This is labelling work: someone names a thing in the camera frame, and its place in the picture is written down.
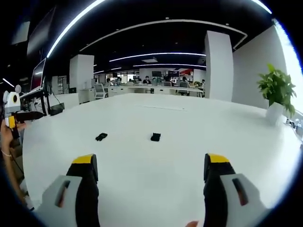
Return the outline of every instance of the potted plant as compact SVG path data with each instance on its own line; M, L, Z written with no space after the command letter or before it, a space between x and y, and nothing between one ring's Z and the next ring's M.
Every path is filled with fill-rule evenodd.
M200 87L200 86L202 85L202 83L199 82L199 81L195 81L195 82L194 82L194 85L195 85L195 87Z
M258 81L259 88L265 99L268 99L269 107L266 118L273 124L277 124L285 108L290 117L295 113L295 108L291 104L291 97L296 96L291 77L281 70L275 69L271 64L267 64L269 73L259 74L262 80Z

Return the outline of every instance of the white table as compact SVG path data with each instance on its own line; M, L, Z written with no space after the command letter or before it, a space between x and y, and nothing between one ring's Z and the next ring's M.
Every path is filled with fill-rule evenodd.
M194 96L202 97L203 91L198 88L191 87L165 87L152 85L137 85L137 86L110 86L108 87L108 96L123 95L127 93L147 93L146 91L154 90L154 94L175 95L176 91L188 91Z
M108 133L101 142L100 133ZM160 142L150 141L153 132ZM25 131L23 165L34 205L78 156L96 154L103 227L184 227L203 219L205 153L226 156L273 207L299 160L290 127L265 110L186 96L126 94L75 106Z

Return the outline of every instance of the led light strip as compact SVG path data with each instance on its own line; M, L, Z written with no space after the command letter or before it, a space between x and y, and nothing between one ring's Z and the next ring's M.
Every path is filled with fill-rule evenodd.
M100 71L100 72L104 72L104 70L103 70L103 71ZM94 74L97 74L97 73L100 73L100 72L94 72Z
M120 67L120 68L114 68L114 69L110 69L110 70L119 70L119 69L121 69L122 67Z
M95 2L91 3L88 7L86 7L78 16L75 17L74 20L72 20L68 26L63 30L63 32L59 35L59 37L56 39L54 44L52 45L50 51L47 54L47 58L49 58L54 51L55 47L58 45L58 43L62 40L62 38L65 36L65 34L71 29L74 24L80 20L85 14L90 12L93 8L95 8L100 3L104 2L105 0L96 0Z
M146 65L134 65L133 67L140 67L140 66L155 66L155 65L181 65L181 66L192 66L192 67L202 67L206 68L204 65L187 65L187 64L146 64Z
M127 59L127 58L143 57L143 56L149 56L149 55L160 55L160 54L184 54L184 55L206 56L205 54L201 54L201 53L181 53L181 52L147 53L147 54L134 55L134 56L124 57L124 58L118 58L118 59L110 60L109 62L118 61L118 60Z
M272 14L271 10L264 5L261 1L259 0L252 0L254 3L258 4L259 6L261 6L263 9L265 9L269 14Z
M12 85L11 83L9 83L6 79L2 78L2 80L4 80L5 82L7 82L9 85L11 85L12 87L15 87L14 85Z

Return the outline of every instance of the green leaves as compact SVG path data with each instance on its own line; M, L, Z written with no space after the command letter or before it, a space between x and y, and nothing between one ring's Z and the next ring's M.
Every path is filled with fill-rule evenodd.
M274 72L274 71L276 71L276 69L275 69L275 67L272 65L272 64L267 64L267 67L268 67L268 69L269 69L269 71L270 72Z
M290 113L295 113L295 108L291 104L291 97L295 96L293 88L295 85L291 82L290 75L286 75L281 70L276 70L272 64L267 64L269 73L259 74L261 80L257 82L262 96L269 100L269 106L274 102L280 103Z

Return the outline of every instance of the white pot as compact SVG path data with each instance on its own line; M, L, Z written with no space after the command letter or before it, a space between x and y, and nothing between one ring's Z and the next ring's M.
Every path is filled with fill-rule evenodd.
M266 119L272 125L279 125L283 122L282 115L283 115L284 106L279 103L273 103L266 112Z

